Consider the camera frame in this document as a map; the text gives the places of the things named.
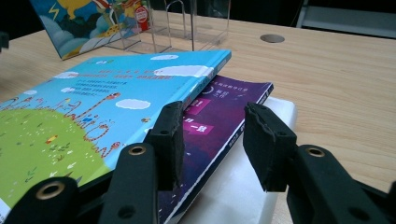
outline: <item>blue book cover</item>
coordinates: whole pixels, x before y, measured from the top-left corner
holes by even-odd
[[[113,170],[164,105],[186,108],[230,58],[227,49],[94,57],[0,104],[0,214],[43,179],[82,186]]]

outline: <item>book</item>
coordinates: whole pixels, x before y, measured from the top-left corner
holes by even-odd
[[[149,28],[141,0],[30,0],[64,60]]]
[[[246,104],[263,104],[273,89],[217,75],[187,107],[181,188],[159,192],[160,223],[177,223],[243,132]]]
[[[230,58],[227,49],[93,57],[0,104],[0,215],[41,180],[83,186],[113,170],[164,105],[186,108]]]

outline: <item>book stack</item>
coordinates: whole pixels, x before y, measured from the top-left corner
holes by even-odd
[[[95,57],[1,103],[0,218],[43,179],[84,186],[107,174],[164,105],[182,101],[181,186],[158,197],[160,222],[177,221],[242,133],[246,103],[273,89],[216,76],[230,58],[224,49]]]

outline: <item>white surface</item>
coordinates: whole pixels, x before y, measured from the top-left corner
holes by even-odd
[[[291,129],[294,103],[269,97],[271,108]],[[179,223],[270,223],[277,193],[265,193],[242,146],[243,135],[209,178]]]

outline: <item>green grass illustration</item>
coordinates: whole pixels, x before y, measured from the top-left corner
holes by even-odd
[[[84,129],[49,110],[0,111],[0,198],[10,207],[43,179],[70,176],[84,185],[109,172]]]

